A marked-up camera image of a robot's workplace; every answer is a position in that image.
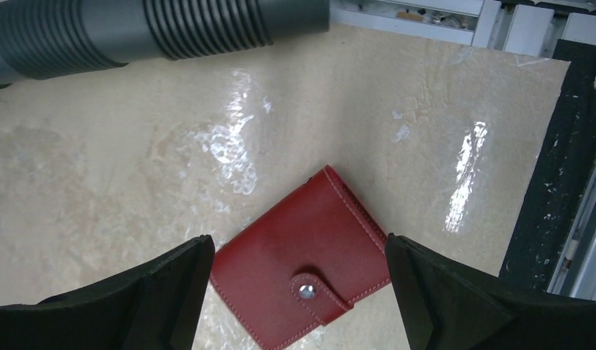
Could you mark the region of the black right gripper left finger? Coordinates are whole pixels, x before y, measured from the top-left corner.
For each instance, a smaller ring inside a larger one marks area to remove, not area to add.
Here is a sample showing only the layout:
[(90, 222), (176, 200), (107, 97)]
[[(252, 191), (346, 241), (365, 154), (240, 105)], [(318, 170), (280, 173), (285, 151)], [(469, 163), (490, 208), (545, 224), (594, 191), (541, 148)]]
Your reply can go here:
[(37, 304), (0, 306), (0, 349), (190, 349), (214, 255), (199, 236)]

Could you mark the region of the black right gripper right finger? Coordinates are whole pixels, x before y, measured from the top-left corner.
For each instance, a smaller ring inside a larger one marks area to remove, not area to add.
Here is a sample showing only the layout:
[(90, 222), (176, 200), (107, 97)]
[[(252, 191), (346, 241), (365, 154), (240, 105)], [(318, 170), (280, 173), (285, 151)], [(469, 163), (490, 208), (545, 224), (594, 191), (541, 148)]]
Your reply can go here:
[(596, 301), (508, 284), (405, 236), (385, 256), (411, 349), (596, 349)]

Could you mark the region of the red leather card holder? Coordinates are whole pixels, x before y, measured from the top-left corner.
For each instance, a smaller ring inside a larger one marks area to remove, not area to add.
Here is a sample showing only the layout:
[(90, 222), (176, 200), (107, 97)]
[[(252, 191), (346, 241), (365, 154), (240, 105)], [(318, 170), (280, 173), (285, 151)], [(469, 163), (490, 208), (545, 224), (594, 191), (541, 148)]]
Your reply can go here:
[(263, 349), (284, 349), (391, 281), (387, 238), (323, 167), (223, 245), (211, 283)]

